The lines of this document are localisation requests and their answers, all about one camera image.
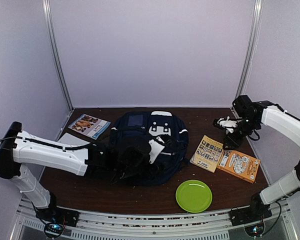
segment dark blue backpack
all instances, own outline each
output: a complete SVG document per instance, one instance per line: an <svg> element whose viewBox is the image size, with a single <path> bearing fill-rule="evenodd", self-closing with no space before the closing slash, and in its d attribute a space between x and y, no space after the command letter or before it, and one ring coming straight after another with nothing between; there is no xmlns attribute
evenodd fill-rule
<svg viewBox="0 0 300 240"><path fill-rule="evenodd" d="M128 177L125 181L134 186L153 186L167 182L182 166L189 143L184 122L167 111L133 111L120 117L111 129L109 145L120 145L124 139L142 137L147 141L154 136L166 143L154 163L147 163L144 172Z"/></svg>

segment book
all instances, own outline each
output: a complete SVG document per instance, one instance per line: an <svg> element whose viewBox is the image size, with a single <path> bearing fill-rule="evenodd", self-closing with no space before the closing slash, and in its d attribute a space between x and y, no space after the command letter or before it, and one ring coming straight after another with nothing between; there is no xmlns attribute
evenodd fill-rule
<svg viewBox="0 0 300 240"><path fill-rule="evenodd" d="M217 168L253 184L257 177L259 165L259 159L239 151L228 150L224 151Z"/></svg>
<svg viewBox="0 0 300 240"><path fill-rule="evenodd" d="M190 163L214 173L223 153L223 144L205 135L190 159Z"/></svg>
<svg viewBox="0 0 300 240"><path fill-rule="evenodd" d="M100 118L82 114L77 120L68 126L84 136L96 140L111 124L111 122Z"/></svg>
<svg viewBox="0 0 300 240"><path fill-rule="evenodd" d="M260 160L235 150L223 150L223 144L204 136L190 163L212 173L220 169L249 183L254 183Z"/></svg>

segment green plate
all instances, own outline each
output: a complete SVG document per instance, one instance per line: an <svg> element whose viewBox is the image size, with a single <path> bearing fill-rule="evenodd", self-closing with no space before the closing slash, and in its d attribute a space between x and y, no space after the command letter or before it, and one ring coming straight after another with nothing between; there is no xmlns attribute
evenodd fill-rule
<svg viewBox="0 0 300 240"><path fill-rule="evenodd" d="M183 210L189 213L201 213L210 206L212 192L202 181L188 180L177 188L175 198Z"/></svg>

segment white wall panel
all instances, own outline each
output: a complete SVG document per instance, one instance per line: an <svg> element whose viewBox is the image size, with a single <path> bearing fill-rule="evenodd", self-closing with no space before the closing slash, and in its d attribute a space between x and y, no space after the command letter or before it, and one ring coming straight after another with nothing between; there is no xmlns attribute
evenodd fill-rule
<svg viewBox="0 0 300 240"><path fill-rule="evenodd" d="M75 107L230 106L253 0L52 0Z"/></svg>
<svg viewBox="0 0 300 240"><path fill-rule="evenodd" d="M0 0L0 139L13 121L55 139L67 118L42 0ZM38 177L41 166L31 166ZM8 239L21 194L0 178L0 240Z"/></svg>
<svg viewBox="0 0 300 240"><path fill-rule="evenodd" d="M257 50L246 93L269 100L300 118L300 1L266 0ZM271 183L297 165L300 149L285 136L263 127L253 142ZM300 192L289 198L300 232Z"/></svg>

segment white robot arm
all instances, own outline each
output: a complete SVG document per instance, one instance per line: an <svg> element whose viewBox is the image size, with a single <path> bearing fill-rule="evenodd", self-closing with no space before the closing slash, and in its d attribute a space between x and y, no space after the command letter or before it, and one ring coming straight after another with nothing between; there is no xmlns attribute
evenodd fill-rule
<svg viewBox="0 0 300 240"><path fill-rule="evenodd" d="M64 144L31 135L22 130L20 122L13 122L0 142L0 177L12 181L31 200L38 218L60 224L65 221L68 226L76 225L79 213L57 207L55 195L38 182L26 163L68 171L78 176L95 176L98 170L106 170L117 180L139 174L142 170L138 167L140 165L149 168L147 164L152 165L165 148L160 136L151 135L148 139L130 138L127 148L124 143L115 147L107 147L104 143ZM121 161L122 155L134 159L138 165L126 166Z"/></svg>
<svg viewBox="0 0 300 240"><path fill-rule="evenodd" d="M261 124L269 126L291 139L300 147L300 119L283 110L278 104L269 101L252 102L247 95L241 95L232 103L239 115L238 119L220 118L213 122L217 128L224 129L226 136L223 140L225 150L233 150L240 146L245 137L258 140L256 130ZM255 133L258 139L252 138ZM300 160L296 167L261 192L252 196L249 213L250 219L262 216L269 205L300 190ZM231 211L233 219L238 217L238 211Z"/></svg>

